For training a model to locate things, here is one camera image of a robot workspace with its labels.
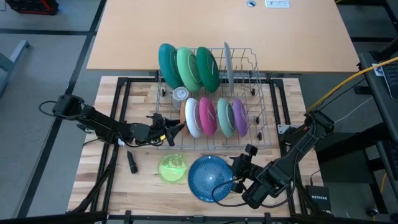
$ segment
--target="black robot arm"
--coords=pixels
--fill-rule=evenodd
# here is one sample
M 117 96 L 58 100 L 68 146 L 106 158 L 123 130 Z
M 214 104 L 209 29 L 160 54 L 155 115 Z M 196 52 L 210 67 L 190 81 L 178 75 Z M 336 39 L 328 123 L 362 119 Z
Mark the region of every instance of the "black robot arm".
M 232 158 L 232 171 L 241 181 L 235 184 L 233 191 L 243 192 L 245 179 L 253 181 L 252 185 L 242 194 L 243 200 L 251 208 L 259 208 L 268 195 L 278 197 L 295 176 L 295 166 L 315 145 L 315 143 L 334 130 L 333 121 L 319 111 L 305 114 L 305 123 L 299 128 L 289 128 L 282 136 L 282 144 L 291 145 L 290 150 L 280 159 L 268 163 L 265 167 L 252 164 L 252 156 L 257 148 L 248 144 L 246 152 Z
M 61 95 L 52 109 L 54 116 L 81 123 L 82 130 L 92 129 L 98 139 L 114 144 L 118 139 L 126 144 L 135 140 L 136 146 L 148 144 L 157 145 L 166 139 L 170 146 L 174 146 L 174 137 L 184 127 L 180 120 L 169 120 L 161 114 L 154 113 L 147 116 L 152 119 L 152 125 L 142 123 L 120 123 L 95 110 L 94 107 L 84 104 L 78 96 Z

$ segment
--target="dish rack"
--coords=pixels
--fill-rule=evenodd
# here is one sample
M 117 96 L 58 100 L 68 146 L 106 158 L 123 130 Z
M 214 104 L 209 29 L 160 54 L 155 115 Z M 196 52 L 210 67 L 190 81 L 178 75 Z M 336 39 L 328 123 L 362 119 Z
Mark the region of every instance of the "dish rack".
M 191 48 L 196 55 L 196 48 Z M 243 149 L 246 144 L 253 144 L 259 149 L 266 149 L 271 146 L 270 127 L 268 125 L 266 104 L 264 99 L 263 80 L 260 79 L 259 69 L 257 67 L 257 57 L 249 48 L 231 48 L 231 57 L 234 66 L 234 91 L 230 92 L 228 83 L 228 74 L 226 72 L 224 48 L 209 49 L 218 64 L 220 73 L 220 86 L 214 92 L 210 93 L 204 87 L 190 97 L 198 101 L 201 97 L 208 97 L 215 109 L 220 97 L 226 98 L 232 105 L 233 98 L 239 98 L 246 110 L 248 119 L 248 133 L 241 137 L 237 130 L 234 136 L 227 138 L 220 128 L 214 136 L 209 137 L 204 133 L 199 138 L 191 135 L 184 136 L 182 132 L 175 137 L 174 146 L 169 146 L 165 141 L 158 149 L 177 149 L 177 150 L 219 150 L 219 149 Z M 162 73 L 159 71 L 158 89 L 156 98 L 157 113 L 163 114 L 170 119 L 179 119 L 179 110 L 174 108 L 172 103 L 172 89 L 164 81 Z

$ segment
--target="purple plate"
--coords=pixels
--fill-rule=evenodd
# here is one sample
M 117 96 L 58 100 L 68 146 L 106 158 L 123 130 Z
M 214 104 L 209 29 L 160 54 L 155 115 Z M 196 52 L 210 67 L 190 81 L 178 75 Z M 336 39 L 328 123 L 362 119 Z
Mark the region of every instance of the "purple plate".
M 246 116 L 246 110 L 240 99 L 234 99 L 233 109 L 238 133 L 243 137 L 248 133 L 248 117 Z

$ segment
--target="red object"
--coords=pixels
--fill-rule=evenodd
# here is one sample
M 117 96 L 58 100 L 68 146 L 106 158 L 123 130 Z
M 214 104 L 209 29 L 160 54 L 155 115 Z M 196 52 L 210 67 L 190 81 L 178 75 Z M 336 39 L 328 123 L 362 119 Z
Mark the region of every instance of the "red object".
M 10 8 L 19 13 L 55 15 L 58 3 L 55 0 L 6 0 Z

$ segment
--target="yellow cable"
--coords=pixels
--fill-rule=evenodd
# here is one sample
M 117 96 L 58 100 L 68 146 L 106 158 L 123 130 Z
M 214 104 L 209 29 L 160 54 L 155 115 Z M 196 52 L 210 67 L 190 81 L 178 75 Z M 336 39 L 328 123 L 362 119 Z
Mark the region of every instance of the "yellow cable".
M 372 69 L 374 69 L 374 68 L 377 68 L 377 67 L 380 67 L 380 66 L 383 66 L 383 65 L 387 65 L 388 63 L 395 62 L 396 60 L 398 60 L 398 57 L 392 58 L 392 59 L 390 59 L 390 60 L 388 60 L 388 61 L 385 61 L 385 62 L 383 62 L 383 63 L 379 63 L 379 64 L 377 64 L 377 65 L 375 65 L 375 66 L 372 66 L 372 67 L 367 68 L 367 69 L 364 69 L 364 70 L 362 70 L 362 71 L 360 71 L 360 72 L 358 72 L 358 73 L 355 73 L 354 75 L 350 76 L 350 77 L 347 78 L 346 80 L 342 81 L 339 85 L 337 85 L 337 86 L 334 87 L 332 90 L 330 90 L 325 96 L 323 96 L 323 97 L 320 98 L 317 102 L 315 102 L 313 105 L 311 105 L 311 106 L 308 108 L 308 111 L 314 109 L 314 107 L 316 107 L 316 106 L 317 106 L 318 104 L 320 104 L 324 99 L 326 99 L 326 98 L 328 98 L 330 95 L 332 95 L 336 90 L 338 90 L 340 87 L 342 87 L 345 83 L 348 83 L 349 81 L 353 80 L 354 78 L 356 78 L 356 77 L 358 77 L 358 76 L 360 76 L 360 75 L 362 75 L 362 74 L 364 74 L 364 73 L 366 73 L 366 72 L 368 72 L 368 71 L 370 71 L 370 70 L 372 70 Z
M 383 190 L 384 190 L 384 183 L 386 183 L 386 177 L 387 177 L 387 172 L 384 173 L 383 175 L 383 179 L 381 180 L 381 187 L 380 187 L 380 193 L 383 194 Z

